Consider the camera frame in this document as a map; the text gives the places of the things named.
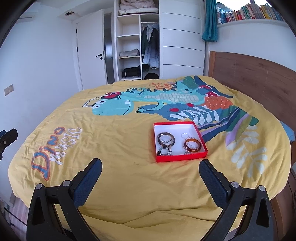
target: cartoon dinosaur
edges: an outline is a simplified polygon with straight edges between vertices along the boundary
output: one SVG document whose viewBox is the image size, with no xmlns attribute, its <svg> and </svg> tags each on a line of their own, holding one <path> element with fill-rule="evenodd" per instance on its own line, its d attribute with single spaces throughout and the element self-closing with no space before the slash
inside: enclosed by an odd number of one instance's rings
<svg viewBox="0 0 296 241">
<path fill-rule="evenodd" d="M 189 82 L 194 84 L 194 89 L 191 89 L 188 85 L 183 84 L 182 81 L 177 81 L 177 88 L 172 90 L 164 89 L 161 91 L 144 88 L 132 88 L 125 92 L 111 92 L 106 93 L 103 96 L 90 99 L 83 105 L 83 107 L 91 107 L 92 112 L 95 115 L 125 115 L 133 110 L 134 102 L 137 101 L 157 102 L 157 105 L 149 110 L 160 110 L 165 103 L 192 103 L 194 105 L 201 105 L 205 102 L 206 96 L 218 96 L 218 94 L 221 94 L 223 96 L 232 97 L 220 93 L 216 88 L 209 85 L 206 85 L 207 88 L 200 87 L 196 84 L 197 80 L 193 80 L 192 77 L 190 78 L 191 79 L 186 77 L 183 81 L 187 84 Z M 89 105 L 89 102 L 93 100 L 96 100 L 96 102 L 93 105 Z M 142 107 L 139 107 L 136 112 L 142 113 L 144 111 L 148 110 L 144 110 Z"/>
</svg>

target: wardrobe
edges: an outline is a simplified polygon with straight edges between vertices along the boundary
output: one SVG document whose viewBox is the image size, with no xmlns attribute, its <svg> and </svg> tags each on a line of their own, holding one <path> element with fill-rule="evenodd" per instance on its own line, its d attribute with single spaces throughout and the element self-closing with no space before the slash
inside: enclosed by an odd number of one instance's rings
<svg viewBox="0 0 296 241">
<path fill-rule="evenodd" d="M 188 75 L 203 75 L 205 42 L 204 5 L 202 0 L 154 0 L 159 13 L 119 15 L 120 0 L 114 2 L 114 43 L 116 81 L 141 80 L 148 73 L 160 79 Z M 145 27 L 159 24 L 159 68 L 142 65 L 144 53 L 141 35 Z M 138 49 L 134 56 L 120 57 L 120 53 Z M 124 69 L 137 67 L 137 76 L 126 76 Z"/>
</svg>

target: bracelet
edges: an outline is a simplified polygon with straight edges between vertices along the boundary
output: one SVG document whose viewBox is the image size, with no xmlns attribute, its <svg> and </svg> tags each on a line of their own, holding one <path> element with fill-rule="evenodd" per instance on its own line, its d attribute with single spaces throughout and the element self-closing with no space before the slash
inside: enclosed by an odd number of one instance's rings
<svg viewBox="0 0 296 241">
<path fill-rule="evenodd" d="M 195 142 L 195 143 L 197 144 L 197 148 L 190 148 L 190 147 L 187 145 L 187 143 L 190 142 L 190 141 Z M 202 144 L 201 144 L 198 140 L 196 140 L 195 138 L 188 138 L 188 139 L 184 142 L 184 148 L 185 148 L 186 151 L 189 151 L 189 152 L 199 152 L 200 149 L 202 148 Z"/>
<path fill-rule="evenodd" d="M 160 140 L 160 137 L 162 136 L 169 136 L 171 137 L 171 139 L 169 141 L 161 141 Z M 157 137 L 157 140 L 158 140 L 158 143 L 163 147 L 163 149 L 169 147 L 171 148 L 171 146 L 173 146 L 175 144 L 175 138 L 174 136 L 171 134 L 171 133 L 168 133 L 168 132 L 162 132 L 158 135 Z"/>
</svg>

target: red box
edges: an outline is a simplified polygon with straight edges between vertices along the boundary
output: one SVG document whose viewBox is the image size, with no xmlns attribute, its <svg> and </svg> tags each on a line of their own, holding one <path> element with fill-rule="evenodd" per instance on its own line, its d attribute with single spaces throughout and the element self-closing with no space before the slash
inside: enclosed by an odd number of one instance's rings
<svg viewBox="0 0 296 241">
<path fill-rule="evenodd" d="M 169 132 L 175 137 L 175 144 L 172 146 L 172 156 L 157 156 L 158 149 L 161 147 L 157 141 L 157 137 L 161 132 Z M 182 154 L 186 152 L 183 148 L 185 139 L 182 138 L 182 133 L 187 133 L 190 137 L 194 137 L 202 144 L 202 148 L 198 153 Z M 183 161 L 207 156 L 207 147 L 202 139 L 198 128 L 193 121 L 176 121 L 176 122 L 158 122 L 154 123 L 154 141 L 155 141 L 155 155 L 156 162 L 166 161 Z"/>
</svg>

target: wall socket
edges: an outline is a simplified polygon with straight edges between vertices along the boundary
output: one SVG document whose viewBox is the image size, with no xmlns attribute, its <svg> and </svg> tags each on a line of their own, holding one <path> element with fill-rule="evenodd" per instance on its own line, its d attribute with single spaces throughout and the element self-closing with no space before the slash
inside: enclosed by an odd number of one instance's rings
<svg viewBox="0 0 296 241">
<path fill-rule="evenodd" d="M 14 88 L 13 85 L 8 86 L 7 88 L 4 89 L 4 94 L 5 96 L 8 95 L 10 92 L 13 92 Z"/>
</svg>

